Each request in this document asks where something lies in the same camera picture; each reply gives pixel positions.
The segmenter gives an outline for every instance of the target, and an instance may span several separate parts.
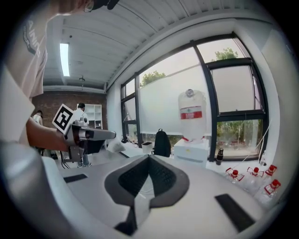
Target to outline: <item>window frame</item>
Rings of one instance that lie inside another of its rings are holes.
[[[132,80],[135,81],[135,92],[132,94],[124,97],[126,95],[126,85],[131,82]],[[140,134],[140,121],[139,121],[139,76],[136,74],[127,80],[124,84],[121,84],[121,125],[122,125],[122,136],[123,138],[127,136],[128,132],[128,125],[136,125],[137,127],[137,144],[138,147],[142,147],[142,135]],[[136,112],[136,119],[135,120],[124,120],[126,117],[125,113],[125,102],[135,98],[135,112]]]
[[[233,39],[236,44],[239,46],[240,50],[244,53],[244,58],[233,58],[233,59],[225,59],[220,61],[214,61],[214,62],[208,62],[205,63],[204,59],[197,48],[197,45],[207,43],[207,42],[213,42],[217,40],[223,40],[223,39]],[[259,69],[248,51],[247,47],[243,44],[240,38],[232,32],[231,34],[224,34],[224,35],[216,35],[211,36],[199,40],[191,40],[189,43],[180,46],[178,48],[175,48],[174,50],[164,54],[163,56],[160,56],[156,60],[150,62],[143,68],[141,68],[138,72],[135,72],[135,74],[127,80],[124,84],[121,85],[121,120],[122,120],[122,131],[123,135],[126,135],[126,128],[128,127],[128,124],[136,124],[137,126],[137,138],[138,138],[138,146],[141,148],[143,139],[142,139],[142,133],[140,131],[140,115],[139,115],[139,90],[140,90],[140,79],[139,75],[146,71],[148,68],[154,66],[155,64],[159,63],[160,61],[171,57],[172,55],[181,52],[183,50],[186,50],[188,48],[194,48],[195,53],[199,59],[199,63],[202,67],[206,85],[209,93],[210,98],[210,104],[211,104],[211,116],[212,116],[212,136],[211,136],[211,142],[210,142],[210,155],[208,156],[208,160],[210,162],[213,162],[215,160],[215,151],[216,151],[216,142],[217,142],[217,123],[218,122],[224,122],[224,121],[240,121],[240,120],[263,120],[263,135],[265,134],[268,126],[269,126],[269,110],[268,110],[268,102],[267,102],[267,95],[265,91],[265,87],[262,81],[261,74],[259,72]],[[260,96],[260,103],[262,106],[262,109],[260,110],[246,110],[246,111],[233,111],[233,112],[222,112],[219,113],[218,108],[218,100],[217,100],[217,93],[215,89],[215,85],[213,82],[213,77],[211,74],[211,70],[219,69],[219,68],[225,68],[225,67],[233,67],[233,66],[243,66],[248,65],[250,66],[252,70],[252,76],[255,78],[257,88],[259,91]],[[131,80],[135,80],[135,92],[130,94],[129,96],[124,97],[126,94],[125,90],[123,89],[127,83],[129,83]],[[124,102],[132,99],[135,97],[135,110],[136,110],[136,120],[130,120],[130,121],[124,121],[124,112],[123,112],[123,105]],[[268,134],[264,137],[264,143],[262,144],[262,148],[260,148],[260,155],[263,154],[264,150],[266,149],[267,145],[267,139]],[[224,161],[242,161],[244,159],[243,156],[228,156],[224,157]],[[249,156],[246,161],[251,160],[258,160],[258,155]]]

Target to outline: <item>ceiling pipe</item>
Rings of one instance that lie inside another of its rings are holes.
[[[81,87],[81,86],[72,86],[72,85],[44,85],[43,91],[80,91],[80,92],[89,92],[97,94],[105,94],[106,91],[102,89],[90,88],[90,87]]]

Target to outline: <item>red cap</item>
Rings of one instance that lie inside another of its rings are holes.
[[[279,182],[277,179],[274,179],[273,182],[272,182],[272,184],[273,184],[273,186],[275,186],[275,187],[276,187],[277,185],[279,185],[279,186],[281,185],[280,182]]]

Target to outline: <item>black bottle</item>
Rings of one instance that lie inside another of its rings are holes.
[[[216,158],[216,164],[221,165],[222,160],[223,160],[223,149],[220,148],[218,150],[218,154],[217,154],[217,158]]]

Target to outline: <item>red label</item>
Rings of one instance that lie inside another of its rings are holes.
[[[202,118],[202,111],[192,113],[181,113],[181,120]]]

